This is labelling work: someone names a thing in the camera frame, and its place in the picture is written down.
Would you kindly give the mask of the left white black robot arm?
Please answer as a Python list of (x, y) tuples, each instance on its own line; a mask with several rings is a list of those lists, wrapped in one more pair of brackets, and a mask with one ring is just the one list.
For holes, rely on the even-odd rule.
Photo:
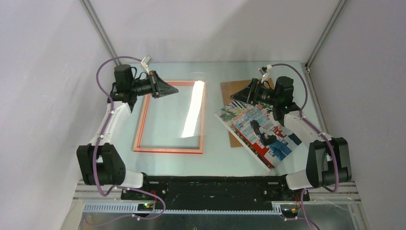
[(115, 67), (113, 73), (115, 82), (108, 93), (102, 123), (90, 143), (77, 149), (82, 179), (86, 185), (132, 187), (135, 196), (147, 199), (151, 195), (151, 186), (143, 182), (143, 173), (126, 168), (116, 143), (139, 96), (161, 98), (179, 90), (165, 82), (154, 70), (142, 79), (135, 77), (135, 67), (123, 64)]

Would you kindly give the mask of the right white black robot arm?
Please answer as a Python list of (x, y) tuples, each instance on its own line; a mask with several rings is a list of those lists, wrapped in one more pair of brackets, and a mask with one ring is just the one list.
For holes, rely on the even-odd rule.
[(340, 183), (352, 180), (348, 142), (319, 130), (294, 102), (293, 92), (293, 79), (289, 77), (278, 77), (273, 89), (253, 78), (246, 88), (230, 98), (250, 105), (271, 105), (274, 119), (295, 133), (307, 147), (306, 168), (287, 174), (286, 182), (278, 188), (282, 199), (293, 199), (298, 189), (328, 188), (332, 185), (335, 192)]

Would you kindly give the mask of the colourful printed photo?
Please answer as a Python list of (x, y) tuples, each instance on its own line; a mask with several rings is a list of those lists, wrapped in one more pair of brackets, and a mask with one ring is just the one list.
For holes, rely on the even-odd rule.
[(267, 171), (302, 143), (295, 133), (273, 119), (270, 105), (232, 101), (216, 112), (215, 117)]

